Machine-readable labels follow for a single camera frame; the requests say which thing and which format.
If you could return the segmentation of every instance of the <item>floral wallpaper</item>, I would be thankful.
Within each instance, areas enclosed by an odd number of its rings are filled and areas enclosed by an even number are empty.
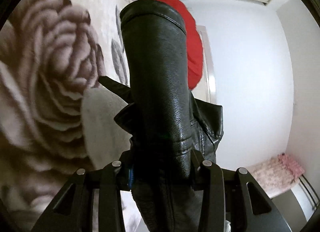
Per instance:
[[[129,84],[119,13],[132,0],[84,1],[21,0],[0,31],[0,197],[26,231],[70,175],[94,169],[84,91],[102,75]]]

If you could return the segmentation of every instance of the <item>rose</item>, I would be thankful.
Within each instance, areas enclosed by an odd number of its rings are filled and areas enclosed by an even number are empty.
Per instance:
[[[81,100],[99,75],[103,56],[87,10],[70,0],[20,1],[0,31],[0,160],[29,202],[92,168]]]

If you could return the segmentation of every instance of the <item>red cloth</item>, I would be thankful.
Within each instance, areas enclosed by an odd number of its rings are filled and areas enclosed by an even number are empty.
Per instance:
[[[158,0],[177,10],[184,20],[187,32],[188,86],[192,90],[202,77],[203,48],[196,30],[196,21],[180,0]]]

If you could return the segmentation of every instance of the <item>black leather jacket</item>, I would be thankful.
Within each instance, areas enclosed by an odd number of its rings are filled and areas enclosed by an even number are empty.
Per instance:
[[[120,18],[131,88],[99,82],[128,103],[114,120],[132,134],[133,198],[150,232],[197,231],[202,192],[190,186],[190,153],[215,162],[222,107],[188,90],[186,31],[176,10],[138,0]]]

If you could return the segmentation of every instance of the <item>pink towel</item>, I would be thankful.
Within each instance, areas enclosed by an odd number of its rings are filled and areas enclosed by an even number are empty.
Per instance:
[[[294,179],[297,179],[302,174],[305,173],[305,170],[294,160],[294,158],[287,154],[279,154],[278,160],[281,164],[286,166],[286,168],[291,171]]]

